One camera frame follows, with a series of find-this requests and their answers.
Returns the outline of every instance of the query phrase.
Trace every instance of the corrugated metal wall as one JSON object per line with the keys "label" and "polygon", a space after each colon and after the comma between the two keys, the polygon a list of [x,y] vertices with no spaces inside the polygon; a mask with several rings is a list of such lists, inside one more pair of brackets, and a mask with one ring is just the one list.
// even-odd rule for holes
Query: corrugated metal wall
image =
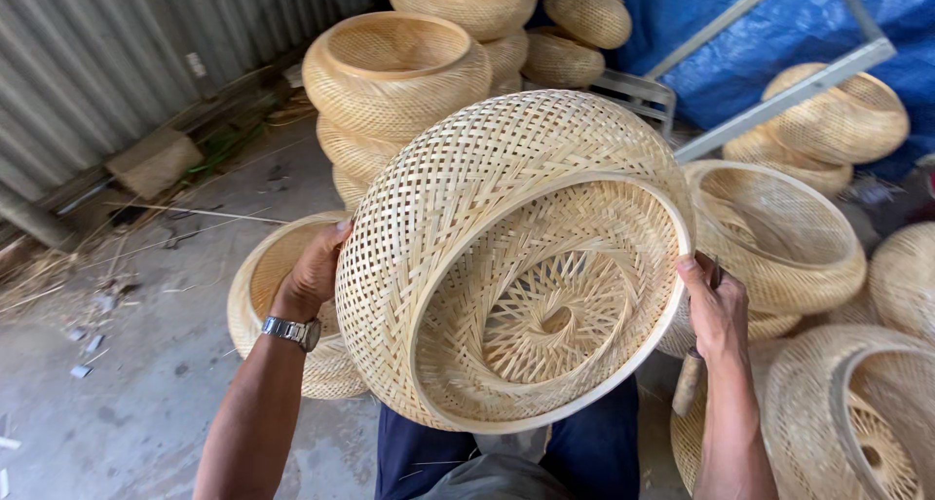
{"label": "corrugated metal wall", "polygon": [[0,180],[36,200],[373,3],[0,0]]}

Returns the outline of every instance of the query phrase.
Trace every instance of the dark blue pants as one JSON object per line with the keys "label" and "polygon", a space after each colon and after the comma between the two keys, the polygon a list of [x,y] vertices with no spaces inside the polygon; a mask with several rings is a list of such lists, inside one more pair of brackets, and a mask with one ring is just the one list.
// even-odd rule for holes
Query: dark blue pants
{"label": "dark blue pants", "polygon": [[[580,500],[637,498],[637,410],[636,377],[631,375],[590,406],[555,422],[540,465]],[[400,500],[425,494],[461,462],[476,458],[476,449],[469,433],[438,431],[384,405],[375,497]]]}

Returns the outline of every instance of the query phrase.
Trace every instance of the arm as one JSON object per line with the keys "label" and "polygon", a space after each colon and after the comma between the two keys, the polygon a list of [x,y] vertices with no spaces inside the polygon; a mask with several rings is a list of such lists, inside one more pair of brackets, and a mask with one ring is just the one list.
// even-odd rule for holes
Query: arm
{"label": "arm", "polygon": [[[270,315],[307,322],[334,297],[338,246],[351,228],[343,221],[315,236],[282,280]],[[260,334],[207,434],[195,500],[273,497],[296,431],[304,363],[296,342]]]}
{"label": "arm", "polygon": [[713,263],[704,254],[682,256],[679,276],[691,296],[697,349],[708,365],[708,403],[701,470],[695,500],[777,500],[776,482],[763,436],[747,354],[747,295],[743,284],[723,273],[709,284]]}

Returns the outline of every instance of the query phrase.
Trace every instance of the metal watch strap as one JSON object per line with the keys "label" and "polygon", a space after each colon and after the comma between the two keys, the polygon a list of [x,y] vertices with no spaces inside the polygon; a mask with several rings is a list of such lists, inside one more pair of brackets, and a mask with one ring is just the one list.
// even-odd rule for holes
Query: metal watch strap
{"label": "metal watch strap", "polygon": [[308,323],[296,323],[271,315],[263,322],[263,333],[295,341],[302,351],[308,353],[318,344],[321,321],[318,317],[313,317]]}

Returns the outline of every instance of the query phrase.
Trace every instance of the blue tarp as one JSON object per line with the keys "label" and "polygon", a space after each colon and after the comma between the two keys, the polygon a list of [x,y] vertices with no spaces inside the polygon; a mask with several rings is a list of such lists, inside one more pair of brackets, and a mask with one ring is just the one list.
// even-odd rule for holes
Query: blue tarp
{"label": "blue tarp", "polygon": [[[736,0],[624,0],[633,35],[608,65],[645,74]],[[935,0],[861,0],[898,54],[870,73],[906,105],[912,134],[864,168],[898,180],[935,152]],[[542,9],[531,24],[548,22]],[[765,0],[660,78],[678,93],[677,114],[710,129],[759,100],[767,82],[802,62],[831,62],[861,43],[843,0]]]}

